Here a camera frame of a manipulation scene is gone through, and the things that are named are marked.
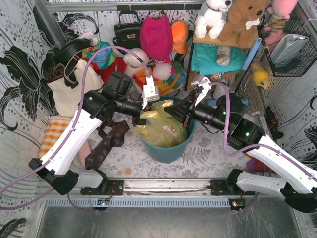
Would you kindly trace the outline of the yellow trash bag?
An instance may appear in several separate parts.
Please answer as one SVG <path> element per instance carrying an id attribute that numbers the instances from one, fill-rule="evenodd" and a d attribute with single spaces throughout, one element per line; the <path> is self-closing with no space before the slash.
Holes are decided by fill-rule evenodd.
<path id="1" fill-rule="evenodd" d="M 164 110 L 173 104 L 173 99 L 152 103 L 150 110 L 154 112 L 153 118 L 147 119 L 146 125 L 135 126 L 134 132 L 147 143 L 161 148 L 185 142 L 188 138 L 187 129 Z"/>

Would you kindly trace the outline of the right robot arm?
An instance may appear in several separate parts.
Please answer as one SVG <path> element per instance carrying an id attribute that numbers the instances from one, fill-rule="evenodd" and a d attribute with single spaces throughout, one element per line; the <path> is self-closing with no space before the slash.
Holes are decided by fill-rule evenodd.
<path id="1" fill-rule="evenodd" d="M 281 149 L 260 127 L 243 118 L 246 105 L 235 94 L 221 96 L 216 108 L 200 103 L 194 92 L 164 109 L 184 126 L 196 120 L 224 132 L 224 146 L 246 153 L 267 165 L 277 177 L 233 169 L 225 180 L 230 194 L 258 192 L 283 199 L 300 212 L 317 207 L 317 172 Z"/>

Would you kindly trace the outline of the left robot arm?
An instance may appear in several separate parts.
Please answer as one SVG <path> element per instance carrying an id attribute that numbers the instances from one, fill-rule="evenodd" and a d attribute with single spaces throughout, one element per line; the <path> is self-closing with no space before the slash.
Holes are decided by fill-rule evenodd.
<path id="1" fill-rule="evenodd" d="M 70 124 L 54 146 L 41 158 L 33 158 L 29 167 L 59 194 L 74 188 L 89 188 L 98 193 L 107 191 L 108 177 L 97 169 L 74 172 L 70 165 L 91 133 L 115 112 L 138 118 L 140 112 L 156 92 L 151 75 L 146 76 L 142 101 L 132 101 L 126 95 L 132 79 L 119 72 L 112 73 L 101 88 L 90 90 L 83 96 L 83 104 L 75 112 Z"/>

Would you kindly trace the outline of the rainbow striped bag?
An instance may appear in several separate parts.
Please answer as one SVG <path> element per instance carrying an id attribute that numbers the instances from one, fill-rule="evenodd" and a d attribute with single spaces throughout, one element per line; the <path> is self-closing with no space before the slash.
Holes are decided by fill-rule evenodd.
<path id="1" fill-rule="evenodd" d="M 173 74 L 170 75 L 167 80 L 154 79 L 154 85 L 158 87 L 160 95 L 167 95 L 177 90 L 179 87 L 183 86 L 186 81 L 186 73 L 177 61 L 172 62 L 172 67 L 174 68 Z M 136 72 L 132 78 L 136 83 L 136 88 L 142 91 L 143 86 L 146 82 L 146 71 L 144 69 Z"/>

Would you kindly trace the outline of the teal trash bin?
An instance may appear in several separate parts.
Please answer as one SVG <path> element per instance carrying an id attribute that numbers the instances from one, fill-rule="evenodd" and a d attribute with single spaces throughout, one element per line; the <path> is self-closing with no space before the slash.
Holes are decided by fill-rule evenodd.
<path id="1" fill-rule="evenodd" d="M 162 96 L 159 101 L 167 100 L 167 99 L 173 99 L 174 103 L 178 103 L 181 101 L 181 99 L 178 99 L 172 96 Z M 161 163 L 170 164 L 176 161 L 177 159 L 179 159 L 184 153 L 188 142 L 190 141 L 190 139 L 192 139 L 194 135 L 194 132 L 196 129 L 196 123 L 194 121 L 191 122 L 191 124 L 187 126 L 186 129 L 188 134 L 187 140 L 174 147 L 161 148 L 161 147 L 153 146 L 142 139 L 141 140 L 143 142 L 146 152 L 151 158 Z"/>

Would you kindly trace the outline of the cream canvas tote bag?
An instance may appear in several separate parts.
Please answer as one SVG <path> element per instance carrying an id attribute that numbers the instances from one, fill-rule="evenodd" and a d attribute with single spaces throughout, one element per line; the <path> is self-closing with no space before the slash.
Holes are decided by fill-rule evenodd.
<path id="1" fill-rule="evenodd" d="M 78 109 L 78 104 L 81 99 L 83 72 L 86 65 L 87 62 L 85 60 L 80 59 L 78 61 L 77 68 L 74 71 L 78 85 L 74 88 L 65 85 L 64 77 L 48 84 L 53 91 L 56 110 L 58 114 L 63 117 L 72 118 Z M 84 93 L 87 93 L 90 90 L 100 89 L 102 85 L 103 81 L 101 77 L 95 73 L 91 66 L 89 66 L 85 78 Z"/>

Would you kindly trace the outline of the teal folded cloth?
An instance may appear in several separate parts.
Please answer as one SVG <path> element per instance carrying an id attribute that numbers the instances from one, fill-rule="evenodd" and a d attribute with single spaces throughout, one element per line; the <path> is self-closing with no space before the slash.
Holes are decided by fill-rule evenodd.
<path id="1" fill-rule="evenodd" d="M 202 75 L 211 75 L 223 72 L 240 71 L 246 60 L 243 50 L 231 47 L 230 62 L 227 66 L 217 64 L 218 45 L 199 44 L 194 45 L 192 56 L 192 71 Z"/>

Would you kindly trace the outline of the pink white plush doll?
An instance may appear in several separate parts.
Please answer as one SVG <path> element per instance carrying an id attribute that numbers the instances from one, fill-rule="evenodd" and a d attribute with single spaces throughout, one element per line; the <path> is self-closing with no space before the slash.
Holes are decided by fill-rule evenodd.
<path id="1" fill-rule="evenodd" d="M 154 81 L 167 81 L 175 73 L 172 62 L 167 59 L 155 59 L 152 76 Z"/>

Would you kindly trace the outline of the grey patterned rolled cloth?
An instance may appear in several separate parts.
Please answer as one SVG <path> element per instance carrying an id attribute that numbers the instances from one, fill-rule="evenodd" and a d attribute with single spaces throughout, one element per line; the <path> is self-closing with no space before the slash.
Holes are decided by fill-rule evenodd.
<path id="1" fill-rule="evenodd" d="M 230 63 L 231 47 L 218 45 L 216 63 L 220 66 L 228 66 Z"/>

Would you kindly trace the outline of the white fluffy plush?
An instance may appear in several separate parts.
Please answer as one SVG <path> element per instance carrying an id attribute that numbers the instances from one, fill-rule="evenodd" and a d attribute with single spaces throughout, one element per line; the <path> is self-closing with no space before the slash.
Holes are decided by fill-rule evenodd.
<path id="1" fill-rule="evenodd" d="M 149 57 L 142 49 L 132 48 L 131 51 L 135 53 L 144 62 L 145 65 L 148 64 Z M 144 70 L 144 67 L 139 62 L 139 60 L 130 53 L 126 53 L 124 55 L 123 61 L 127 64 L 124 73 L 130 77 L 133 77 L 133 75 L 136 74 L 137 72 Z"/>

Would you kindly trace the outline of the red garment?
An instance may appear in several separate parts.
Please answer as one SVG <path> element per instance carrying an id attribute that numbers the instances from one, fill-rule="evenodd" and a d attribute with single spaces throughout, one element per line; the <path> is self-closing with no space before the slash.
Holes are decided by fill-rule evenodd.
<path id="1" fill-rule="evenodd" d="M 104 83 L 106 83 L 110 75 L 114 72 L 124 73 L 127 64 L 123 61 L 123 58 L 116 58 L 115 61 L 106 69 L 96 70 L 96 74 L 99 75 Z"/>

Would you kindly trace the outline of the brown floral necktie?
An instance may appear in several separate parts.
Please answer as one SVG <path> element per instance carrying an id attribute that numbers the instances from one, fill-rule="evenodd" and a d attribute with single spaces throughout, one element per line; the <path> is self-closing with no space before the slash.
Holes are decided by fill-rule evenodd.
<path id="1" fill-rule="evenodd" d="M 85 158 L 85 168 L 96 170 L 103 163 L 113 147 L 121 147 L 124 143 L 124 135 L 129 131 L 126 121 L 114 122 L 112 118 L 97 128 L 98 136 L 102 141 Z"/>

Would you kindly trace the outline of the pink soft pad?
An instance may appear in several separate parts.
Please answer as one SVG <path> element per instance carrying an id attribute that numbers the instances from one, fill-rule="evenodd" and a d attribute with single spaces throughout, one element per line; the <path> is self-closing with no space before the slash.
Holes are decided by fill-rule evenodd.
<path id="1" fill-rule="evenodd" d="M 80 163 L 81 163 L 81 166 L 83 168 L 86 167 L 85 165 L 85 159 L 86 157 L 91 153 L 91 148 L 90 148 L 90 145 L 89 145 L 89 142 L 88 140 L 86 140 L 84 142 L 84 144 L 82 145 L 82 147 L 79 149 L 78 151 L 78 155 L 79 155 L 79 160 L 80 160 Z"/>

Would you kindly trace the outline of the orange plush toy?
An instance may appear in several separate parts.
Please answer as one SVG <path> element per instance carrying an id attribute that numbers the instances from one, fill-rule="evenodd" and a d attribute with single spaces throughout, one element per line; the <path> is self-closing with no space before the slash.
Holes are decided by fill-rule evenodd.
<path id="1" fill-rule="evenodd" d="M 173 37 L 173 50 L 179 54 L 189 52 L 190 45 L 187 43 L 189 28 L 185 21 L 175 21 L 171 25 Z"/>

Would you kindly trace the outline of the yellow plush duck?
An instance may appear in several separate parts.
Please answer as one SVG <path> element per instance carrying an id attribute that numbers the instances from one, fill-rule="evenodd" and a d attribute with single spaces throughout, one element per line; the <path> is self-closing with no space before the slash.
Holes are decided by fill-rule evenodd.
<path id="1" fill-rule="evenodd" d="M 268 89 L 268 72 L 262 67 L 261 63 L 252 63 L 252 79 L 256 86 L 261 87 L 263 89 Z"/>

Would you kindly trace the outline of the colourful scarf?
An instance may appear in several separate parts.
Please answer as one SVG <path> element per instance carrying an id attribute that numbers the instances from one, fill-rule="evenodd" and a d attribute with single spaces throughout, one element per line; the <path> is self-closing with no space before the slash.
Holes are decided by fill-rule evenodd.
<path id="1" fill-rule="evenodd" d="M 88 62 L 91 56 L 101 48 L 105 48 L 110 46 L 109 42 L 105 41 L 98 41 L 96 45 L 85 48 L 82 52 L 82 59 Z M 109 66 L 113 64 L 116 59 L 116 55 L 112 48 L 103 50 L 102 52 L 98 53 L 95 58 L 91 62 L 91 67 L 94 70 L 103 70 L 107 69 Z"/>

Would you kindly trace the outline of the black metal shelf rack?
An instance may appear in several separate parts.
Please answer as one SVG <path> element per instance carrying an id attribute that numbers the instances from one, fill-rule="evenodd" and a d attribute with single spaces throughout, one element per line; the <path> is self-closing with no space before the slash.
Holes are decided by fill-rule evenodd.
<path id="1" fill-rule="evenodd" d="M 230 39 L 228 42 L 222 42 L 219 39 L 209 39 L 209 40 L 203 40 L 203 39 L 195 39 L 194 37 L 192 38 L 192 42 L 190 45 L 190 50 L 189 50 L 189 62 L 188 62 L 188 69 L 187 69 L 187 73 L 186 73 L 186 81 L 185 81 L 185 85 L 184 85 L 184 91 L 187 91 L 188 89 L 188 83 L 189 83 L 189 75 L 191 72 L 191 65 L 192 65 L 192 56 L 193 56 L 193 50 L 196 44 L 214 44 L 214 45 L 225 45 L 225 46 L 231 46 L 231 47 L 236 47 L 237 46 L 237 42 L 236 39 L 237 36 L 234 34 L 233 35 L 233 39 Z M 237 92 L 237 87 L 240 86 L 242 80 L 244 79 L 247 70 L 249 69 L 252 60 L 254 59 L 254 57 L 256 56 L 258 50 L 259 50 L 259 46 L 262 43 L 262 38 L 258 37 L 255 39 L 254 43 L 251 45 L 250 49 L 249 49 L 249 54 L 243 64 L 242 67 L 242 71 L 239 75 L 238 80 L 236 81 L 237 85 L 235 85 L 232 89 L 234 92 Z"/>

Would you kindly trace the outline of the orange checkered towel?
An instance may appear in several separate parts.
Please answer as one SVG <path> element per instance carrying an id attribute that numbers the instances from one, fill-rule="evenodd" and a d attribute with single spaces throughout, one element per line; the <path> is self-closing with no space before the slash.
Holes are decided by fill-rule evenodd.
<path id="1" fill-rule="evenodd" d="M 47 129 L 44 134 L 44 139 L 38 152 L 38 158 L 44 156 L 54 146 L 70 122 L 71 118 L 69 117 L 50 117 Z"/>

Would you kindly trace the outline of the white plush dog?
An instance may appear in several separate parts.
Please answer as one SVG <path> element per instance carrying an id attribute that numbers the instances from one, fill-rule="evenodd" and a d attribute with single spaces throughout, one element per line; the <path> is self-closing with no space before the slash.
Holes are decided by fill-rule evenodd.
<path id="1" fill-rule="evenodd" d="M 232 3 L 232 0 L 206 0 L 195 20 L 195 36 L 199 39 L 206 35 L 211 39 L 218 38 Z"/>

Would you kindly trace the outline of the black leather handbag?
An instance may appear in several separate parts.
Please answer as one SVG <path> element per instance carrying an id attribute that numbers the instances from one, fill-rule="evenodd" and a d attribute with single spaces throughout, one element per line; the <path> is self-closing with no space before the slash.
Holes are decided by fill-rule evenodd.
<path id="1" fill-rule="evenodd" d="M 123 15 L 134 15 L 136 21 L 132 23 L 122 23 L 121 17 Z M 141 48 L 140 30 L 142 23 L 143 22 L 138 17 L 137 12 L 122 11 L 119 14 L 118 23 L 114 26 L 115 37 L 112 40 L 114 45 L 125 47 L 127 49 Z"/>

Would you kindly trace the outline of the magenta orange cloth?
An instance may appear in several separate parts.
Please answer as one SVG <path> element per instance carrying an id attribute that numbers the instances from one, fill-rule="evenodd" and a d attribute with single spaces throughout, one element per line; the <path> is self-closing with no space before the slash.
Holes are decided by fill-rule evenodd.
<path id="1" fill-rule="evenodd" d="M 258 159 L 245 154 L 249 158 L 249 161 L 246 163 L 247 170 L 251 172 L 272 172 L 275 173 L 271 168 L 266 166 L 263 162 L 259 161 Z"/>

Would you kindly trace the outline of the brown plush dog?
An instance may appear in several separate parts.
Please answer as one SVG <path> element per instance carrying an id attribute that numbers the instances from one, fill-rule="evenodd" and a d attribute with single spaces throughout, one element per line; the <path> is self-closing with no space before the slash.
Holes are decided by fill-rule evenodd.
<path id="1" fill-rule="evenodd" d="M 233 33 L 237 33 L 237 47 L 247 48 L 269 3 L 268 0 L 236 0 L 230 8 L 219 40 L 225 42 Z"/>

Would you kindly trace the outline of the silver pouch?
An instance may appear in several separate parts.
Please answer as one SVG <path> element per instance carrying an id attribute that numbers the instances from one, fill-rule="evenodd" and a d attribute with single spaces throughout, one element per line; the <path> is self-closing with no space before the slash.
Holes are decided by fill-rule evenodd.
<path id="1" fill-rule="evenodd" d="M 284 36 L 270 54 L 272 63 L 277 65 L 281 62 L 291 60 L 305 46 L 308 40 L 307 36 L 299 34 L 288 34 Z"/>

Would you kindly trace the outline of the pink plush toy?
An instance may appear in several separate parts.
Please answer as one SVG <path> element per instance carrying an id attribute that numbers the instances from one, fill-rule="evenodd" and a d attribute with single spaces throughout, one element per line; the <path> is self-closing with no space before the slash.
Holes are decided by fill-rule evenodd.
<path id="1" fill-rule="evenodd" d="M 286 34 L 283 32 L 290 19 L 290 13 L 294 10 L 298 0 L 273 0 L 271 7 L 267 9 L 270 14 L 263 31 L 269 35 L 264 39 L 266 45 L 272 45 L 280 41 Z"/>

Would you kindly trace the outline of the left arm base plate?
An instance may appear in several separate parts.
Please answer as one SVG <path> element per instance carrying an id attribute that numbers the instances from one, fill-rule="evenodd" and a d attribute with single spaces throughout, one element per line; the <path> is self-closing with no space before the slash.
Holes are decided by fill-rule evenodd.
<path id="1" fill-rule="evenodd" d="M 80 190 L 81 195 L 86 196 L 97 196 L 97 195 L 105 195 L 105 196 L 121 196 L 123 194 L 124 188 L 124 180 L 114 180 L 110 179 L 107 181 L 107 185 L 100 185 L 98 188 L 82 188 Z"/>

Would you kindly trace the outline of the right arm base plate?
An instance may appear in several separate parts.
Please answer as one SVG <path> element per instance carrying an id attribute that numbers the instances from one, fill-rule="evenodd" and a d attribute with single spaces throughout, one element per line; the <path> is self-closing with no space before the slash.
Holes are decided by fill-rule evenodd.
<path id="1" fill-rule="evenodd" d="M 227 196 L 227 195 L 255 195 L 254 191 L 243 191 L 236 184 L 228 184 L 225 179 L 210 180 L 209 188 L 212 195 Z"/>

